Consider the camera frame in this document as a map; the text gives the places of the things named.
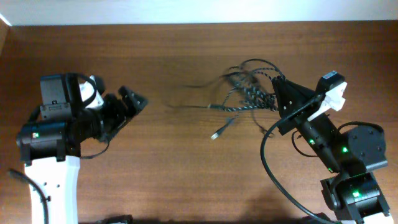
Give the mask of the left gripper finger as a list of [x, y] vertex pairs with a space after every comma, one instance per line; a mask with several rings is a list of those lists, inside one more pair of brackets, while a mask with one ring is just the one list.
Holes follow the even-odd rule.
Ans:
[[111, 103], [109, 107], [107, 114], [107, 140], [112, 140], [138, 114], [129, 114], [127, 106], [123, 102]]
[[147, 98], [138, 93], [134, 93], [126, 86], [122, 86], [118, 92], [122, 96], [122, 100], [127, 106], [129, 114], [139, 114], [148, 104]]

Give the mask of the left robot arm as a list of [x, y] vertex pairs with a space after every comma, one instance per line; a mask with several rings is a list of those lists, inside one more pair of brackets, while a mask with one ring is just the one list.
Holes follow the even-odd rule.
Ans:
[[148, 100], [122, 86], [117, 98], [105, 94], [102, 79], [80, 73], [42, 76], [42, 104], [16, 137], [24, 172], [9, 175], [30, 188], [32, 223], [78, 223], [77, 181], [87, 139], [109, 145]]

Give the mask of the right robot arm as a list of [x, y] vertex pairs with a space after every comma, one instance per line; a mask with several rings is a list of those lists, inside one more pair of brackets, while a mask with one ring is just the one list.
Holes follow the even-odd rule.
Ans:
[[315, 90], [278, 76], [272, 79], [281, 134], [296, 129], [335, 177], [321, 181], [330, 210], [342, 223], [392, 223], [386, 199], [374, 170], [387, 166], [384, 130], [376, 124], [352, 121], [341, 132], [326, 111], [342, 109], [347, 87], [340, 74], [322, 77]]

